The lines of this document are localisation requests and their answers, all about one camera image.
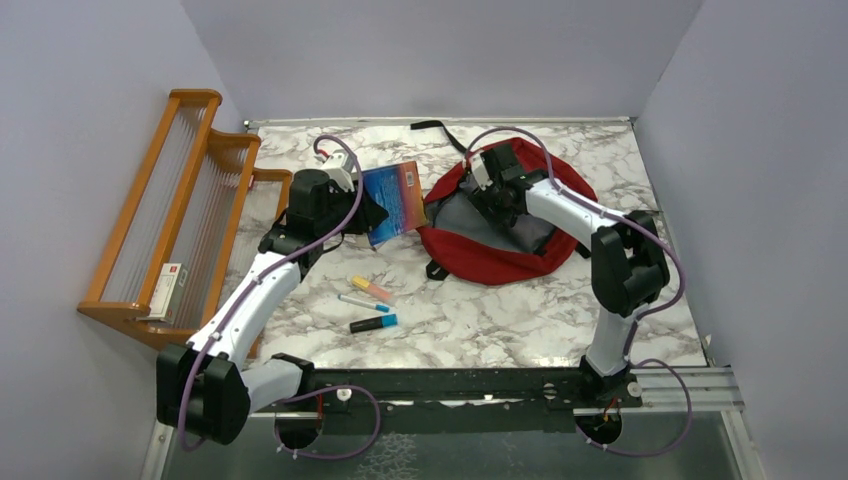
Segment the red backpack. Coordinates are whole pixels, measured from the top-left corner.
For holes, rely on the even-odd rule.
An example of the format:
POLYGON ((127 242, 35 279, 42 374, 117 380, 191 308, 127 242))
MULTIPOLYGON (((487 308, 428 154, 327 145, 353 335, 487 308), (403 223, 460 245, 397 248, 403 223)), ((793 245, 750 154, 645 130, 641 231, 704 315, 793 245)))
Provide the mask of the red backpack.
POLYGON ((417 232, 431 257, 428 279, 453 276, 499 286, 549 275, 575 252, 589 255, 577 240, 541 219, 520 215, 511 227, 487 221, 472 203, 475 188, 459 163, 425 196, 429 224, 417 232))

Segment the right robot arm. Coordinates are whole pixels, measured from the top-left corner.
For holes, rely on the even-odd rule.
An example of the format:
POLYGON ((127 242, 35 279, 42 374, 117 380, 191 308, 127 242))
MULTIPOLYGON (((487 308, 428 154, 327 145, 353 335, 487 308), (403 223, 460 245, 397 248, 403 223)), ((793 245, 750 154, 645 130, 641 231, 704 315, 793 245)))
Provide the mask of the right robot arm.
POLYGON ((487 221, 508 230, 520 216, 533 217, 570 235, 588 251, 600 312, 576 384, 585 404, 604 405, 627 382, 641 315, 670 281, 651 216, 604 208, 558 180, 551 163, 528 171, 509 145, 467 153, 465 162, 475 185, 472 204, 487 221))

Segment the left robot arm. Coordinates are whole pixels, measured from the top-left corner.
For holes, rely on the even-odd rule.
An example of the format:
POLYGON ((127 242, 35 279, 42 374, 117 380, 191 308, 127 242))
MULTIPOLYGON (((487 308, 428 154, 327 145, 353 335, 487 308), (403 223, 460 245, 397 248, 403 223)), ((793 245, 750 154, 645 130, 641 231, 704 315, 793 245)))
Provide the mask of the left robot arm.
POLYGON ((311 363, 277 354, 245 368, 274 311, 342 233, 365 196, 356 172, 305 169, 294 174, 288 205, 261 237, 245 277, 188 341, 156 359, 156 418, 201 441, 231 443, 249 416, 280 401, 290 410, 313 401, 311 363))

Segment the blue paperback book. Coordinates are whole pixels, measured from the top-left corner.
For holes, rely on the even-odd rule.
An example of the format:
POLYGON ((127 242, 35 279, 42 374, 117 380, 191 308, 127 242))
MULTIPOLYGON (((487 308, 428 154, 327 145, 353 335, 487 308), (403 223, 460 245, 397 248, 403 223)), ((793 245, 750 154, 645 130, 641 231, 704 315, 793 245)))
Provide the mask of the blue paperback book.
POLYGON ((372 168, 363 175, 369 198, 385 212, 378 215, 376 226, 367 233, 372 247, 428 223, 415 161, 372 168))

